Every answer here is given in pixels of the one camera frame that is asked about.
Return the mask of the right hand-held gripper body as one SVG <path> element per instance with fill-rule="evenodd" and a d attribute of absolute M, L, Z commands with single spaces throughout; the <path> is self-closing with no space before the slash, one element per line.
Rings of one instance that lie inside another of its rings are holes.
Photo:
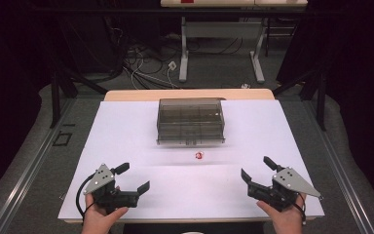
<path fill-rule="evenodd" d="M 271 186 L 258 184 L 250 176 L 247 177 L 247 195 L 267 203 L 279 212 L 295 205 L 301 193 L 321 198 L 321 194 L 308 181 L 289 167 L 272 176 Z"/>

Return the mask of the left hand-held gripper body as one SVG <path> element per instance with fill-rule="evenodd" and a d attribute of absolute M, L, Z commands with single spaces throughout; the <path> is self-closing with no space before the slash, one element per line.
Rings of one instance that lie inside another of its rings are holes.
<path fill-rule="evenodd" d="M 139 199 L 137 191 L 117 188 L 116 175 L 111 173 L 112 169 L 102 164 L 91 176 L 84 194 L 92 194 L 94 202 L 108 214 L 122 207 L 136 208 Z"/>

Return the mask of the person's right hand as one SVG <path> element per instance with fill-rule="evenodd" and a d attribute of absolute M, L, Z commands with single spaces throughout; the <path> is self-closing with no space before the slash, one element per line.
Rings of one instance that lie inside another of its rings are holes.
<path fill-rule="evenodd" d="M 257 206 L 270 217 L 276 234 L 303 233 L 302 213 L 296 207 L 278 212 L 264 201 L 258 201 Z"/>

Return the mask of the person's left hand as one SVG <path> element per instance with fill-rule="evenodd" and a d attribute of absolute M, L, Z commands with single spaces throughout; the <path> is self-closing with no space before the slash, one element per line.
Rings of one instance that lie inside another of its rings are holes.
<path fill-rule="evenodd" d="M 116 209 L 111 214 L 100 208 L 92 194 L 85 196 L 86 212 L 81 234 L 108 234 L 110 228 L 128 212 L 127 207 Z"/>

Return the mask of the black metal stand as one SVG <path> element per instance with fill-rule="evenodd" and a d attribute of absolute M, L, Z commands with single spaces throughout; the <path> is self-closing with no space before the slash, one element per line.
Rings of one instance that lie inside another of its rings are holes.
<path fill-rule="evenodd" d="M 59 91 L 63 93 L 68 98 L 75 98 L 78 95 L 78 90 L 74 85 L 74 80 L 84 84 L 85 86 L 91 88 L 92 90 L 98 92 L 101 95 L 105 95 L 107 90 L 93 83 L 89 79 L 85 78 L 78 72 L 66 67 L 65 65 L 58 64 L 54 68 L 53 75 L 51 77 L 51 92 L 52 92 L 52 112 L 53 118 L 51 127 L 54 128 L 59 122 L 61 117 L 61 107 L 60 107 L 60 94 Z"/>
<path fill-rule="evenodd" d="M 299 82 L 304 82 L 303 88 L 299 93 L 299 98 L 301 100 L 312 100 L 313 97 L 316 97 L 316 121 L 320 128 L 325 131 L 324 107 L 326 81 L 327 75 L 324 71 L 321 71 L 320 69 L 311 69 L 274 89 L 273 95 L 276 97 L 294 87 Z"/>

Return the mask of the transparent grey drawer box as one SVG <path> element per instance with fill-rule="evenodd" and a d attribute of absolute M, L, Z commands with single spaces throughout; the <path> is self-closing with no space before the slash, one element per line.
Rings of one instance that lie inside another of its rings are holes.
<path fill-rule="evenodd" d="M 157 143 L 202 145 L 224 143 L 221 97 L 162 98 L 157 117 Z"/>

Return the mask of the black curtain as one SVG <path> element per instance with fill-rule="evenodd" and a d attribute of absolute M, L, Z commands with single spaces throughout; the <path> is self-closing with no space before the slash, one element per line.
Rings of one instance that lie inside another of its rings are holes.
<path fill-rule="evenodd" d="M 302 19 L 277 81 L 288 84 L 332 55 L 326 93 L 340 106 L 349 147 L 374 189 L 374 0 L 307 0 L 307 10 L 339 18 Z"/>
<path fill-rule="evenodd" d="M 0 179 L 19 152 L 50 84 L 26 13 L 17 0 L 0 0 Z"/>

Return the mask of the dark metal stool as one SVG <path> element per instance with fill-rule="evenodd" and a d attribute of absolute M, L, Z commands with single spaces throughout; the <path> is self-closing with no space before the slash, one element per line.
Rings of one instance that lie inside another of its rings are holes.
<path fill-rule="evenodd" d="M 270 52 L 270 41 L 272 38 L 291 37 L 298 25 L 298 19 L 290 18 L 267 18 L 265 20 L 265 56 Z"/>

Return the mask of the aluminium floor rail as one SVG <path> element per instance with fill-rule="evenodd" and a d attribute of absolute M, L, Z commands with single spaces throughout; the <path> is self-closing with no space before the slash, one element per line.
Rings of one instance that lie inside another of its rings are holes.
<path fill-rule="evenodd" d="M 32 129 L 0 179 L 0 234 L 6 233 L 34 178 L 48 156 L 61 122 L 70 112 L 75 101 L 75 98 L 67 98 L 62 102 L 60 118 L 52 128 L 50 127 L 52 104 L 48 99 L 43 102 Z"/>
<path fill-rule="evenodd" d="M 338 185 L 341 189 L 343 197 L 349 207 L 349 210 L 355 220 L 356 226 L 360 234 L 374 234 L 374 227 L 367 215 L 364 206 L 359 201 L 358 195 L 352 185 L 351 180 L 343 168 L 341 161 L 328 137 L 327 132 L 321 127 L 317 121 L 315 107 L 309 102 L 304 101 L 303 105 L 308 112 L 310 120 L 314 123 L 316 132 L 325 147 L 325 155 L 328 161 L 329 167 L 334 174 Z"/>

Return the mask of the white metal frame desk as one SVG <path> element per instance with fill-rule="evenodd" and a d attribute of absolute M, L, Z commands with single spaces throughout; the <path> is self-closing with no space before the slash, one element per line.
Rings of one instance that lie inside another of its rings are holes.
<path fill-rule="evenodd" d="M 195 0 L 193 4 L 181 4 L 180 0 L 161 0 L 164 8 L 181 10 L 304 10 L 308 0 Z M 255 49 L 249 53 L 256 82 L 265 82 L 259 61 L 264 39 L 265 20 L 268 17 L 256 17 L 255 21 L 245 21 L 239 17 L 237 21 L 221 19 L 198 19 L 191 21 L 181 18 L 181 59 L 179 81 L 187 80 L 189 50 L 188 38 L 246 38 L 255 39 Z"/>

